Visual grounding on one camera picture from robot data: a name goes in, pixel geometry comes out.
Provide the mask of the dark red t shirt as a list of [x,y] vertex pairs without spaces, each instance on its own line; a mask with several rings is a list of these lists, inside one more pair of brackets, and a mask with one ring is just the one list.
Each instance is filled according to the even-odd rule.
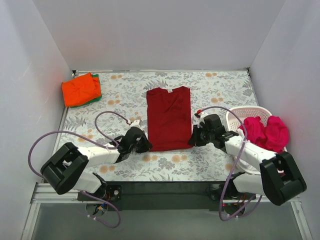
[[152,152],[189,149],[192,136],[191,93],[181,86],[147,91],[147,135]]

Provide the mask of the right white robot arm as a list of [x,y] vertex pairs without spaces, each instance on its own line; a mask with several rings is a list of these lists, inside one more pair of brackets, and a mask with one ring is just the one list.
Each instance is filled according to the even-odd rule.
[[242,160],[257,173],[231,173],[222,192],[232,199],[243,194],[262,195],[276,206],[307,190],[307,184],[293,158],[283,151],[263,149],[245,139],[244,132],[227,131],[217,114],[198,112],[194,115],[192,135],[188,143],[194,147],[213,144],[215,148]]

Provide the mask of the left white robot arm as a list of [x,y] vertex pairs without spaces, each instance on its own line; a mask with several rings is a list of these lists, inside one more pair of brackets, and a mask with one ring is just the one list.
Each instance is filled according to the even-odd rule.
[[45,162],[40,173],[59,195],[77,190],[101,200],[106,196],[108,183],[98,173],[89,173],[87,169],[101,164],[117,164],[132,153],[146,153],[151,148],[145,132],[138,126],[131,126],[125,135],[105,145],[96,142],[92,147],[77,147],[71,142],[65,143]]

